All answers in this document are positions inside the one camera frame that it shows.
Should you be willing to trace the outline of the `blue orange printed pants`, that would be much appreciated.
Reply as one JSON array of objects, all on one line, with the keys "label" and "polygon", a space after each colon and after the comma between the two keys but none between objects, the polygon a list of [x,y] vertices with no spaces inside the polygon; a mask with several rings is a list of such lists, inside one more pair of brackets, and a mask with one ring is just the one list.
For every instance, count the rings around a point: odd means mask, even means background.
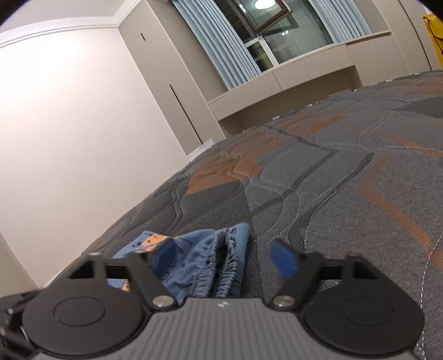
[{"label": "blue orange printed pants", "polygon": [[250,227],[239,223],[220,230],[197,230],[175,238],[145,231],[113,255],[153,251],[166,238],[175,243],[175,260],[161,282],[179,303],[189,297],[238,298]]}]

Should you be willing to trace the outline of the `grey orange quilted mattress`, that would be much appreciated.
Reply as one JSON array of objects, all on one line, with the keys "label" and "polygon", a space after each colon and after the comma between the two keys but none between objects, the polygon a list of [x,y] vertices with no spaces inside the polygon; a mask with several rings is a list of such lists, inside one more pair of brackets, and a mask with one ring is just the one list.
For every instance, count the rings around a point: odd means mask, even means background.
[{"label": "grey orange quilted mattress", "polygon": [[91,244],[109,258],[145,230],[250,227],[241,299],[155,319],[115,359],[339,359],[292,314],[271,241],[359,253],[415,300],[425,326],[401,359],[442,357],[442,72],[317,102],[215,145]]}]

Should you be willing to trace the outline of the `beige built-in wardrobe unit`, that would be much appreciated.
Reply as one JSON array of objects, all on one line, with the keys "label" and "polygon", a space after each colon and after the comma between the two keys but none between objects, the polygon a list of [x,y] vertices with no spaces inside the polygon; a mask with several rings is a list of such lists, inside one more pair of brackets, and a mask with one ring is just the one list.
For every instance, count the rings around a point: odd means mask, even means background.
[{"label": "beige built-in wardrobe unit", "polygon": [[182,150],[341,91],[441,67],[418,1],[354,1],[372,33],[228,89],[174,1],[132,1],[117,28]]}]

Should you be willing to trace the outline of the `brown framed open window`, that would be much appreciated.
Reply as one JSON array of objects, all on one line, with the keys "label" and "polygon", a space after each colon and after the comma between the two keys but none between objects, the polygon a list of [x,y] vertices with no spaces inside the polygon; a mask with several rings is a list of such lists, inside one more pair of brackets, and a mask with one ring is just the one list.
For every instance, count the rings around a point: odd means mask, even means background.
[{"label": "brown framed open window", "polygon": [[332,44],[309,1],[217,1],[261,71]]}]

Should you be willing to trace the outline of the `left light blue curtain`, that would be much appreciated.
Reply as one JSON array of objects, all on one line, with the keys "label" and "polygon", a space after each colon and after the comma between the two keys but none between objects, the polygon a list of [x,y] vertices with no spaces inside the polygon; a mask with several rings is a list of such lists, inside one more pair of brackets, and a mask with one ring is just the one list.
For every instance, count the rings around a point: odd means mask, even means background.
[{"label": "left light blue curtain", "polygon": [[173,2],[228,89],[261,75],[259,66],[215,1]]}]

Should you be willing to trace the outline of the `light blue curtain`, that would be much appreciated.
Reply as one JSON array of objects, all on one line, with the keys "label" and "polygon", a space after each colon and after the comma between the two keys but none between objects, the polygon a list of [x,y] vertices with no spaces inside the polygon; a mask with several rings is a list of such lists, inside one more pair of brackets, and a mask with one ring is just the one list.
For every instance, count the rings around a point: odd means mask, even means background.
[{"label": "light blue curtain", "polygon": [[318,14],[334,43],[343,43],[372,33],[354,1],[309,0],[309,4]]},{"label": "light blue curtain", "polygon": [[215,1],[173,2],[228,89],[261,75],[259,66]]}]

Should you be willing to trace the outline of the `right light blue curtain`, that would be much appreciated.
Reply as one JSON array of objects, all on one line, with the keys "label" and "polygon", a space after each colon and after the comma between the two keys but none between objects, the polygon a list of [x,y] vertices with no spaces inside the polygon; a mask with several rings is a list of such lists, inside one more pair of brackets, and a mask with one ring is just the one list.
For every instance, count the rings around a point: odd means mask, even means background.
[{"label": "right light blue curtain", "polygon": [[309,0],[309,4],[318,14],[334,43],[343,43],[372,33],[354,1]]}]

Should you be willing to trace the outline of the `yellow shopping bag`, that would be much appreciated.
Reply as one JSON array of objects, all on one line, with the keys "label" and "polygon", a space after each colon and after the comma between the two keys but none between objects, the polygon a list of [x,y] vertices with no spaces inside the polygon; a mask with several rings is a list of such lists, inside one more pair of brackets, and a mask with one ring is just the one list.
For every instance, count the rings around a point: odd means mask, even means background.
[{"label": "yellow shopping bag", "polygon": [[423,19],[439,64],[443,67],[443,22],[435,14],[426,14]]}]

